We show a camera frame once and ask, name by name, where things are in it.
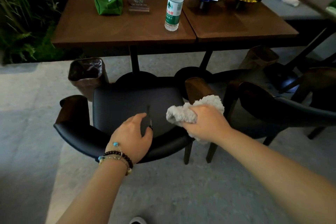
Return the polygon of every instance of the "chair leg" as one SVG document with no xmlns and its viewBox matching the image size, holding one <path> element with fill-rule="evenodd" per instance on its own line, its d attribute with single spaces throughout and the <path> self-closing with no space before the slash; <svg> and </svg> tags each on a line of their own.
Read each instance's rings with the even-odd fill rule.
<svg viewBox="0 0 336 224">
<path fill-rule="evenodd" d="M 184 148 L 184 163 L 186 165 L 188 165 L 189 163 L 189 159 L 190 159 L 190 153 L 191 153 L 191 148 L 193 146 L 193 143 L 191 142 L 190 144 L 188 144 L 185 148 Z"/>
<path fill-rule="evenodd" d="M 266 146 L 269 146 L 269 145 L 271 144 L 271 142 L 273 141 L 273 139 L 274 139 L 276 136 L 277 136 L 277 135 L 266 137 L 265 141 L 264 141 L 262 144 L 263 144 L 263 145 L 266 145 Z"/>
<path fill-rule="evenodd" d="M 207 160 L 208 163 L 211 163 L 213 155 L 215 154 L 217 147 L 218 147 L 217 144 L 214 144 L 214 143 L 210 144 L 208 154 L 207 154 L 207 157 L 206 157 L 206 160 Z"/>
<path fill-rule="evenodd" d="M 313 140 L 315 137 L 317 137 L 323 130 L 325 130 L 325 127 L 317 127 L 315 128 L 309 135 L 308 138 L 310 140 Z"/>
</svg>

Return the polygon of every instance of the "rag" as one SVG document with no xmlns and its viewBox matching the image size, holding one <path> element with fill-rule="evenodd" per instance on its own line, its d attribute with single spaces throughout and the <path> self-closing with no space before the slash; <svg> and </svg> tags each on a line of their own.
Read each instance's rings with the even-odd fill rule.
<svg viewBox="0 0 336 224">
<path fill-rule="evenodd" d="M 182 127 L 183 122 L 196 123 L 197 115 L 191 109 L 189 109 L 189 107 L 198 105 L 212 105 L 221 114 L 224 114 L 224 106 L 219 96 L 209 95 L 203 97 L 200 100 L 196 100 L 192 105 L 190 103 L 185 103 L 183 106 L 173 105 L 169 107 L 166 113 L 166 119 L 168 122 L 175 124 L 179 127 Z M 199 138 L 191 134 L 189 134 L 189 136 L 195 138 L 197 141 L 200 141 Z"/>
</svg>

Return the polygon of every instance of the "shoe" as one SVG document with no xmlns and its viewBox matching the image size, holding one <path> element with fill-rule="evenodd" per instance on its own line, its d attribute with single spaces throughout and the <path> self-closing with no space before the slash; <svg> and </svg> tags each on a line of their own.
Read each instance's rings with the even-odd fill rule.
<svg viewBox="0 0 336 224">
<path fill-rule="evenodd" d="M 140 216 L 134 217 L 129 224 L 147 224 Z"/>
</svg>

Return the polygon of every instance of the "bottle label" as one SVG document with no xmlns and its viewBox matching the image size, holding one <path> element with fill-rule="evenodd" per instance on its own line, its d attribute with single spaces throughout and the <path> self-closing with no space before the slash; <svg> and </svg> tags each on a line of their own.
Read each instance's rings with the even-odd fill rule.
<svg viewBox="0 0 336 224">
<path fill-rule="evenodd" d="M 167 3 L 167 13 L 166 13 L 166 22 L 169 24 L 176 25 L 180 20 L 180 15 L 182 11 L 182 3 L 176 3 L 171 0 L 168 0 Z"/>
</svg>

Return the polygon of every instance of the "table top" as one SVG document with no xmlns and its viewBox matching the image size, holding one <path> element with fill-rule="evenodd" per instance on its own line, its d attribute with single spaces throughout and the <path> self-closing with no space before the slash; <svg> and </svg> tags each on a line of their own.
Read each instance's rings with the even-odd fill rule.
<svg viewBox="0 0 336 224">
<path fill-rule="evenodd" d="M 305 5 L 308 5 L 313 10 L 322 14 L 325 18 L 328 18 L 336 23 L 336 17 L 326 12 L 326 8 L 333 0 L 299 0 Z"/>
<path fill-rule="evenodd" d="M 101 16 L 95 0 L 68 0 L 52 38 L 56 47 L 128 46 L 139 44 L 189 44 L 196 36 L 181 13 L 176 31 L 166 30 L 167 0 L 146 0 L 149 13 L 129 12 L 123 0 L 120 16 Z"/>
<path fill-rule="evenodd" d="M 199 42 L 295 37 L 298 32 L 262 2 L 243 10 L 229 7 L 233 0 L 210 2 L 208 12 L 198 0 L 184 0 L 183 11 Z"/>
</svg>

